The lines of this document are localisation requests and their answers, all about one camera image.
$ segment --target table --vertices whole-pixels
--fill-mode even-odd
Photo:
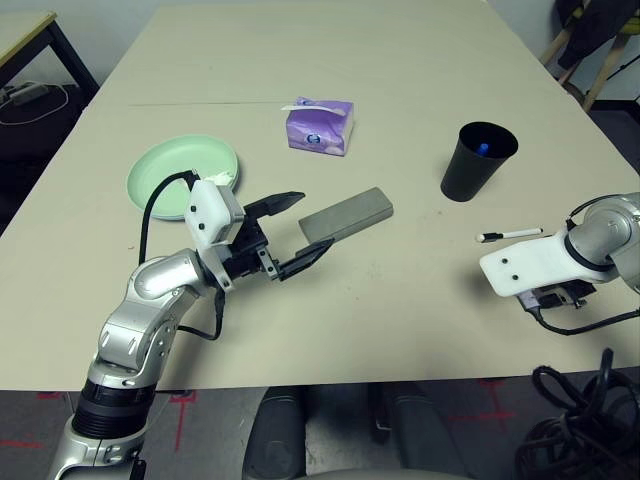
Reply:
[[[82,386],[136,265],[141,214],[126,197],[127,172],[151,145],[186,133],[234,147],[242,203],[307,194],[261,222],[281,260],[305,244],[297,219],[372,186],[395,213],[284,283],[239,281],[222,337],[179,333],[159,388],[526,375],[539,364],[579,371],[596,368],[605,346],[617,366],[637,365],[639,322],[548,332],[483,277],[479,258],[508,242],[474,240],[552,232],[589,198],[637,190],[634,171],[487,4],[386,5],[159,9],[0,238],[0,387]],[[317,25],[322,48],[292,41]],[[346,157],[287,147],[279,107],[300,94],[355,102]],[[439,182],[458,129],[478,119],[508,127],[520,150],[459,204]],[[183,224],[152,222],[149,257],[190,246]],[[549,320],[576,326],[637,303],[618,279],[579,315],[557,310]],[[211,328],[211,305],[196,304],[185,322]]]
[[[88,102],[98,84],[55,21],[54,12],[0,14],[0,86],[5,85],[42,50],[50,46]]]

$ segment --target tissue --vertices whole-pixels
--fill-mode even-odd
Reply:
[[[282,110],[289,111],[286,125],[289,147],[329,155],[347,153],[353,129],[353,103],[298,97],[294,105]]]

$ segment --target red tape mark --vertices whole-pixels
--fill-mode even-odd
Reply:
[[[15,440],[0,440],[0,447],[16,447],[16,448],[43,448],[40,442],[17,442]]]
[[[503,433],[507,431],[507,424],[505,423],[505,419],[515,417],[516,414],[514,412],[505,412],[502,410],[502,406],[500,405],[500,400],[498,400],[498,393],[496,392],[496,388],[504,385],[503,380],[478,380],[478,384],[481,387],[485,387],[489,389],[489,396],[491,397],[491,402],[493,403],[493,412],[489,413],[480,413],[478,415],[452,415],[447,417],[448,420],[456,421],[456,420],[498,420],[498,425],[500,425],[500,430]]]
[[[51,400],[52,398],[60,398],[62,392],[38,392],[38,400]]]
[[[170,403],[180,404],[180,416],[178,417],[178,428],[176,429],[176,444],[174,451],[180,450],[180,440],[182,439],[182,426],[184,424],[184,411],[187,408],[187,403],[196,403],[196,391],[193,390],[190,395],[171,395],[169,398]]]

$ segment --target white marker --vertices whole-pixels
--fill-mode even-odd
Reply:
[[[500,240],[502,238],[518,238],[528,237],[530,235],[540,235],[543,232],[541,228],[529,228],[527,230],[517,230],[515,232],[504,233],[479,233],[476,235],[476,242],[478,243],[490,243]]]

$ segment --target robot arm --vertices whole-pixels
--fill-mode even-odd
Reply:
[[[217,299],[231,291],[240,276],[265,271],[271,279],[284,280],[331,246],[332,241],[314,243],[282,265],[269,255],[257,218],[279,213],[303,197],[272,195],[243,209],[227,187],[194,183],[185,221],[197,252],[182,250],[146,261],[131,275],[124,300],[100,332],[76,413],[65,425],[48,478],[144,477],[139,453],[147,416],[176,331],[192,331],[179,325],[187,310],[201,296],[215,292]],[[209,338],[219,334],[218,329]]]
[[[587,210],[583,223],[572,217]],[[574,335],[638,316],[634,310],[587,327],[564,330],[542,319],[541,308],[586,304],[594,283],[618,276],[640,293],[640,193],[607,195],[575,209],[567,228],[555,235],[519,242],[480,259],[494,291],[517,296],[523,308],[545,328]]]

